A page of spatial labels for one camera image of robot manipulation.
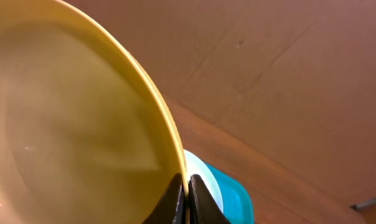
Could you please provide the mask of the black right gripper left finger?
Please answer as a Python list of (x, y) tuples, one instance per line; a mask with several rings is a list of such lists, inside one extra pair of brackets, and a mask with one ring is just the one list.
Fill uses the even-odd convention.
[(185, 194), (182, 174), (173, 176), (155, 208), (143, 224), (184, 224), (186, 222)]

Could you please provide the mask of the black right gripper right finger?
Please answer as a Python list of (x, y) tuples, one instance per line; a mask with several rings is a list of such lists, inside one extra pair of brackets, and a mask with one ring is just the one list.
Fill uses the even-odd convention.
[(190, 224), (231, 224), (198, 174), (189, 181)]

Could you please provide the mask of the yellow plate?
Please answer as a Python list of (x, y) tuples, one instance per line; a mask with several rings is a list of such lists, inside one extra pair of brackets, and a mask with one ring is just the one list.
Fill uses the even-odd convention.
[(0, 223), (142, 223), (186, 170), (148, 74), (63, 1), (0, 1)]

